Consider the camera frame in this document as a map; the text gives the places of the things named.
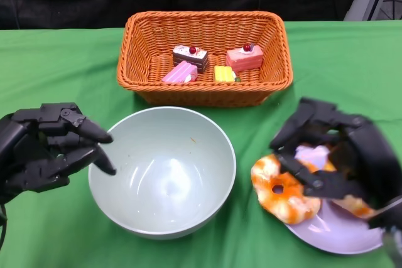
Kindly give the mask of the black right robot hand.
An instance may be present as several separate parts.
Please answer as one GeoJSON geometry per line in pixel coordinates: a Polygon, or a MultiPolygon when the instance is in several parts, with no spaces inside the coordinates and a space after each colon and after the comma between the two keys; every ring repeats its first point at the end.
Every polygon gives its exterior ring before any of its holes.
{"type": "Polygon", "coordinates": [[[354,196],[376,210],[370,228],[401,229],[401,165],[369,118],[347,114],[333,103],[302,98],[269,144],[306,196],[341,200],[354,196]],[[327,146],[335,171],[308,170],[295,158],[302,144],[327,146]]]}

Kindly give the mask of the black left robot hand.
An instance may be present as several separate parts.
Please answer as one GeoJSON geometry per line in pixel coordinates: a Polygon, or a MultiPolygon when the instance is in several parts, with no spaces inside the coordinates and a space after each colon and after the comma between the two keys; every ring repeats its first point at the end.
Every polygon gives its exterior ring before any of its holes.
{"type": "Polygon", "coordinates": [[[42,104],[1,118],[1,203],[26,191],[67,186],[69,177],[90,164],[114,175],[102,144],[112,136],[75,103],[42,104]]]}

